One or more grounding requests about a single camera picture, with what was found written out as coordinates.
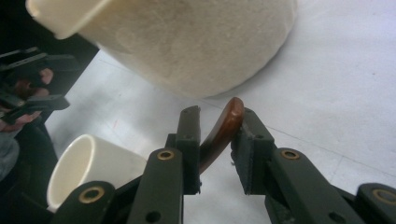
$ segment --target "person's hand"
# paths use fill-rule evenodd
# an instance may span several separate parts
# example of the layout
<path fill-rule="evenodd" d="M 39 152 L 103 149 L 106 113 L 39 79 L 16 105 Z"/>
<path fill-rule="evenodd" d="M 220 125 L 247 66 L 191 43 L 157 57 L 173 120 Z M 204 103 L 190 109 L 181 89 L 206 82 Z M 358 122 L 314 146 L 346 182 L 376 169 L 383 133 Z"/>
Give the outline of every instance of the person's hand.
<path fill-rule="evenodd" d="M 52 81 L 53 73 L 50 69 L 46 68 L 39 72 L 41 76 L 41 81 L 45 84 L 49 84 Z M 31 83 L 27 79 L 18 80 L 15 85 L 15 93 L 21 97 L 23 100 L 26 100 L 30 96 L 46 96 L 49 95 L 50 92 L 44 88 L 32 88 Z M 0 106 L 1 110 L 9 111 L 9 109 Z M 2 133 L 10 133 L 15 132 L 23 127 L 26 123 L 32 122 L 40 115 L 41 111 L 36 111 L 35 113 L 28 115 L 25 114 L 20 118 L 16 119 L 15 124 L 9 125 L 0 119 L 0 132 Z"/>

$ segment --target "white table surface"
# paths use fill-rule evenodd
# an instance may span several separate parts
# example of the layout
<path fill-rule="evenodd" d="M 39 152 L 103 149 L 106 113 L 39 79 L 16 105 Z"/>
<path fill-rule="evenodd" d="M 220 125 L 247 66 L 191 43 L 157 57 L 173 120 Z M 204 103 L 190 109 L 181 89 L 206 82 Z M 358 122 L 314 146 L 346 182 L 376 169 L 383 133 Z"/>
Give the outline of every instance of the white table surface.
<path fill-rule="evenodd" d="M 278 147 L 302 151 L 335 186 L 396 188 L 396 1 L 299 1 L 290 36 L 256 76 L 203 100 L 147 83 L 100 51 L 46 125 L 58 156 L 84 133 L 147 158 L 201 107 L 202 139 L 233 97 L 253 109 Z M 185 223 L 270 223 L 263 196 L 246 196 L 227 148 L 185 197 Z"/>

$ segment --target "white cup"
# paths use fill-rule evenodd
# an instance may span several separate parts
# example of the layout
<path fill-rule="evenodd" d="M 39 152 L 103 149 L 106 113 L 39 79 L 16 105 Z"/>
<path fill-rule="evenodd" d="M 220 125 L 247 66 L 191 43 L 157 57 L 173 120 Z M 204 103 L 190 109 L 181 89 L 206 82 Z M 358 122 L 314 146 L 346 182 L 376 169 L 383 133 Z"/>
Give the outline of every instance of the white cup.
<path fill-rule="evenodd" d="M 106 181 L 117 189 L 142 175 L 146 163 L 132 151 L 83 134 L 70 144 L 52 172 L 48 210 L 56 212 L 75 188 L 94 180 Z"/>

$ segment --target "screw hole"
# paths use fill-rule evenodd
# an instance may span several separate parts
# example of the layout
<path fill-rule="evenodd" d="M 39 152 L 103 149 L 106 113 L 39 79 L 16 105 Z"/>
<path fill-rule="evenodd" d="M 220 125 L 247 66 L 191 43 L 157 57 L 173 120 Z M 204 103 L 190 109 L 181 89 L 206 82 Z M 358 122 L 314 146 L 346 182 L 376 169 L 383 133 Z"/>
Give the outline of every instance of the screw hole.
<path fill-rule="evenodd" d="M 146 215 L 146 221 L 149 223 L 158 222 L 161 219 L 161 213 L 154 211 Z"/>
<path fill-rule="evenodd" d="M 162 151 L 162 152 L 158 153 L 158 155 L 157 155 L 157 158 L 162 161 L 171 160 L 174 157 L 175 157 L 175 153 L 170 150 Z"/>
<path fill-rule="evenodd" d="M 283 150 L 282 156 L 288 160 L 298 160 L 300 158 L 300 155 L 296 152 L 290 151 L 290 150 Z"/>
<path fill-rule="evenodd" d="M 339 214 L 335 213 L 335 212 L 331 212 L 329 214 L 329 218 L 334 221 L 335 223 L 340 223 L 340 224 L 345 224 L 347 223 L 346 220 Z"/>
<path fill-rule="evenodd" d="M 185 139 L 192 139 L 192 135 L 190 135 L 190 134 L 186 134 L 186 135 L 184 135 L 183 136 Z"/>
<path fill-rule="evenodd" d="M 374 196 L 382 203 L 396 205 L 396 194 L 385 189 L 374 189 Z"/>

